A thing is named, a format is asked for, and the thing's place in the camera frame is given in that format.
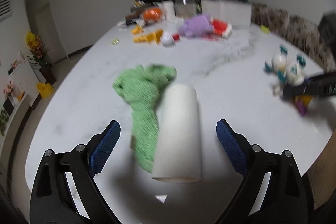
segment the yellow bag on floor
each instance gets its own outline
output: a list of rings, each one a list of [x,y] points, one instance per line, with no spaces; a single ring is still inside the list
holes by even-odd
[[[51,84],[49,83],[43,84],[41,82],[37,83],[37,89],[39,90],[39,93],[41,94],[41,97],[43,99],[49,97],[54,91],[54,88]]]

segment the pegboard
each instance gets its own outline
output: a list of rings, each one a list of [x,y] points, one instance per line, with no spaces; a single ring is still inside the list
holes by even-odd
[[[24,91],[26,92],[28,102],[30,106],[32,106],[39,95],[36,87],[39,80],[37,79],[29,60],[19,64],[10,74],[9,78],[13,81],[14,89],[16,89],[19,94]]]

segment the purple plush toy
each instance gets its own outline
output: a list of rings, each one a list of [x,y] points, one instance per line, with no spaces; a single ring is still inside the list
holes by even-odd
[[[186,37],[202,37],[207,33],[212,33],[213,30],[211,17],[209,15],[200,15],[185,20],[178,33]]]

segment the door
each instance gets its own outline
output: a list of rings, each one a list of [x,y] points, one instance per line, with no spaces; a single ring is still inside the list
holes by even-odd
[[[52,64],[68,57],[59,39],[53,14],[49,4],[35,15],[43,44],[49,49],[48,57]]]

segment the green cloth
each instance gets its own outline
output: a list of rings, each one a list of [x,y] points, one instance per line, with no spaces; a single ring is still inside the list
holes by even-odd
[[[123,71],[113,83],[114,90],[133,109],[132,134],[135,138],[135,156],[139,165],[152,172],[158,139],[158,121],[155,114],[160,92],[176,77],[176,69],[163,65],[147,68],[137,66]]]

